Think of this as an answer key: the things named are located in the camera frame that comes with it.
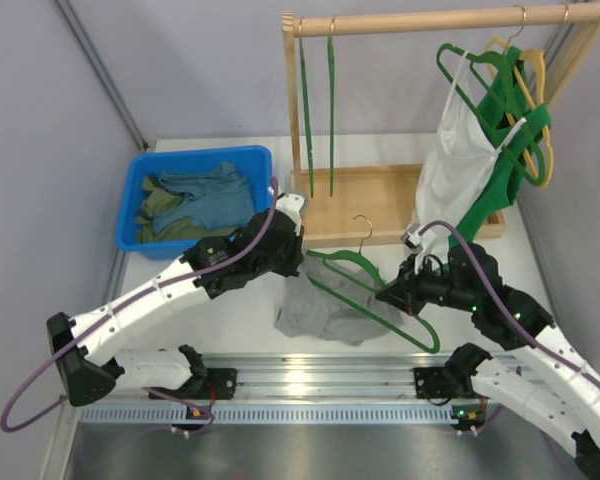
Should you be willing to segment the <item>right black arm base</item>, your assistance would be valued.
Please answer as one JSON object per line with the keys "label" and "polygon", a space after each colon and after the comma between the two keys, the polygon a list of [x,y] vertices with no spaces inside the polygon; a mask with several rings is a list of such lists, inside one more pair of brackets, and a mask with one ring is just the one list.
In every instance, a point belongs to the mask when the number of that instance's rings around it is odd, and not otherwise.
{"label": "right black arm base", "polygon": [[492,355],[483,348],[466,343],[454,350],[443,366],[413,369],[416,397],[443,406],[454,399],[477,399],[471,378]]}

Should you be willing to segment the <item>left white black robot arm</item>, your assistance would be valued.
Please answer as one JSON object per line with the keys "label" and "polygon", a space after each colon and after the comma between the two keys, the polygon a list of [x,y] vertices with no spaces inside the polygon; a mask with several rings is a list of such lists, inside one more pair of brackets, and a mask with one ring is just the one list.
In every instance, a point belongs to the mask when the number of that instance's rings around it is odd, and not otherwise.
{"label": "left white black robot arm", "polygon": [[209,373],[193,347],[133,352],[130,343],[171,315],[262,275],[297,275],[302,239],[299,214],[263,212],[232,235],[199,240],[160,274],[107,305],[49,318],[47,331],[69,403],[85,406],[129,389],[181,399],[200,394]]}

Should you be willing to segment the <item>grey tank top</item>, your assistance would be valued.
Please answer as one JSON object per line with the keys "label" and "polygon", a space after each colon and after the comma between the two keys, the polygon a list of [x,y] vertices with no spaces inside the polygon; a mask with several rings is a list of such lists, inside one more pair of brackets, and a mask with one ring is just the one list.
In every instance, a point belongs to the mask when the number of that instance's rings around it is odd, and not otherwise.
{"label": "grey tank top", "polygon": [[375,299],[377,287],[363,270],[351,271],[339,265],[330,269],[321,259],[307,256],[299,275],[285,280],[275,328],[287,337],[311,336],[358,347],[389,332],[358,307],[391,325],[403,325],[397,309]]}

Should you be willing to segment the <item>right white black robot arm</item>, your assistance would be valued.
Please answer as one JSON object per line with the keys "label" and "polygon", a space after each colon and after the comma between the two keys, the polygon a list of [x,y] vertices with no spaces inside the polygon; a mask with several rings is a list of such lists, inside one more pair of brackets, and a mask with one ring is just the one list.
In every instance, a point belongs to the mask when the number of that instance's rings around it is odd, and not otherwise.
{"label": "right white black robot arm", "polygon": [[496,400],[558,443],[588,479],[600,479],[600,374],[570,344],[551,314],[503,283],[482,246],[453,247],[445,271],[410,255],[377,300],[415,316],[428,305],[468,312],[474,327],[543,382],[536,387],[484,348],[466,343],[442,372],[458,396]]}

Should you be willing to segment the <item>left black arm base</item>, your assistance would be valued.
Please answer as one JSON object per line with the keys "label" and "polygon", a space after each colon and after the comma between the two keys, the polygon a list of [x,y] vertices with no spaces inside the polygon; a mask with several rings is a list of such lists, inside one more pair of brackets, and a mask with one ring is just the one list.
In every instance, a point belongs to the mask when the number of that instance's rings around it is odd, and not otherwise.
{"label": "left black arm base", "polygon": [[191,346],[182,345],[180,354],[190,364],[191,376],[176,390],[158,388],[161,394],[182,400],[231,400],[237,386],[237,370],[234,368],[208,368],[202,356]]}

